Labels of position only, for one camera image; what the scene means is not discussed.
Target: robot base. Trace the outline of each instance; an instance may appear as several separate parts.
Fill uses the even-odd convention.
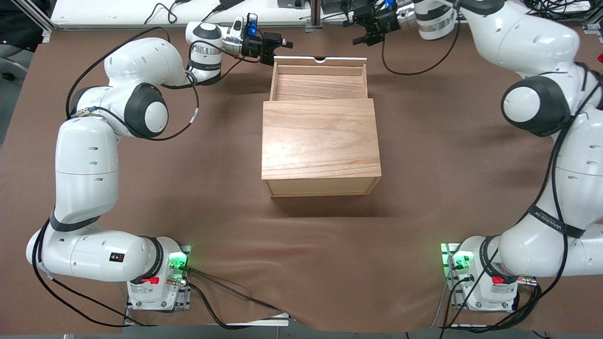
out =
[[[487,273],[475,282],[484,271],[479,260],[480,246],[483,236],[473,236],[462,244],[444,244],[442,246],[444,262],[449,268],[463,266],[460,270],[450,271],[450,286],[468,277],[468,282],[462,282],[454,291],[453,307],[460,308],[467,299],[465,307],[470,311],[512,312],[514,299],[517,296],[517,282],[513,284],[494,284]]]
[[[168,279],[186,278],[185,271],[173,266],[181,260],[186,263],[192,246],[178,246],[174,240],[165,237],[159,237],[157,240],[163,247],[163,262],[156,275],[159,283],[144,282],[135,285],[128,282],[128,308],[162,312],[186,311],[191,303],[191,289],[170,284]]]

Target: brown table covering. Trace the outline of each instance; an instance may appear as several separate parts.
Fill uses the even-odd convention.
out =
[[[278,31],[295,43],[286,55],[368,57],[383,177],[364,197],[269,198],[260,181],[262,102],[271,67],[243,63],[220,83],[199,87],[193,126],[168,142],[127,138],[119,146],[120,198],[104,228],[168,236],[193,244],[190,264],[316,329],[402,332],[429,326],[444,276],[440,243],[501,233],[534,199],[552,146],[507,124],[500,98],[519,77],[487,63],[463,26],[450,57],[427,74],[400,77],[381,65],[380,46],[352,46],[360,28]],[[172,42],[184,56],[183,31]],[[0,334],[109,333],[54,300],[35,280],[25,245],[54,205],[54,151],[66,93],[82,70],[131,31],[53,32],[31,63],[1,151]],[[423,69],[452,36],[388,35],[387,59],[400,71]],[[596,36],[582,36],[578,60],[601,71]],[[233,59],[224,57],[224,67]],[[106,85],[102,67],[82,86]],[[194,109],[190,89],[162,93],[182,128]],[[62,277],[122,309],[117,284]],[[550,279],[540,279],[546,286]],[[275,314],[193,279],[225,321]],[[522,328],[603,332],[601,278],[563,278]],[[120,323],[83,299],[60,295],[93,317]],[[462,323],[493,323],[469,314]],[[201,300],[178,314],[135,312],[144,322],[211,322]]]

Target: gray floor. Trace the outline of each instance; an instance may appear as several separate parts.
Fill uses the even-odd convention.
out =
[[[28,67],[31,61],[32,53],[24,51],[12,57],[13,60]],[[12,72],[17,76],[15,81],[6,81],[0,78],[0,147],[4,141],[4,137],[10,123],[11,115],[21,86],[25,78],[25,73],[20,69],[5,63],[0,60],[0,72]],[[57,312],[65,312],[68,317],[75,317],[70,310],[60,304],[53,306]],[[411,339],[436,339],[440,334],[439,329],[425,329],[422,331],[411,332]],[[559,339],[603,339],[603,335],[572,335],[572,334],[552,334],[553,337]],[[0,335],[0,339],[59,339],[62,335],[29,335],[29,336],[5,336]],[[270,339],[277,338],[276,328],[250,328],[241,331],[226,331],[217,326],[161,326],[155,328],[140,328],[131,327],[125,328],[121,335],[76,335],[76,339],[193,339],[193,338],[229,338],[229,339]],[[290,325],[286,328],[280,328],[278,338],[281,339],[296,339],[296,338],[313,338],[313,339],[404,339],[406,335],[401,334],[359,334],[359,333],[341,333],[341,332],[324,332],[315,329],[309,329],[294,320],[290,321]],[[506,331],[490,332],[487,334],[470,334],[461,331],[448,330],[445,339],[465,339],[465,338],[482,338],[482,339],[538,339],[530,331],[521,331],[510,329]]]

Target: red object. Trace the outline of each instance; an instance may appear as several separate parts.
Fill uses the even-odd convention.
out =
[[[492,277],[492,283],[495,285],[500,285],[505,282],[505,279],[502,277]]]
[[[140,281],[142,282],[150,282],[152,285],[157,285],[159,284],[159,277],[152,277],[152,278],[148,278],[148,279],[141,279]]]

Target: wooden box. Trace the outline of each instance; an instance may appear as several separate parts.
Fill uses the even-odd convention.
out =
[[[272,197],[369,194],[381,178],[365,58],[275,57],[262,180]]]

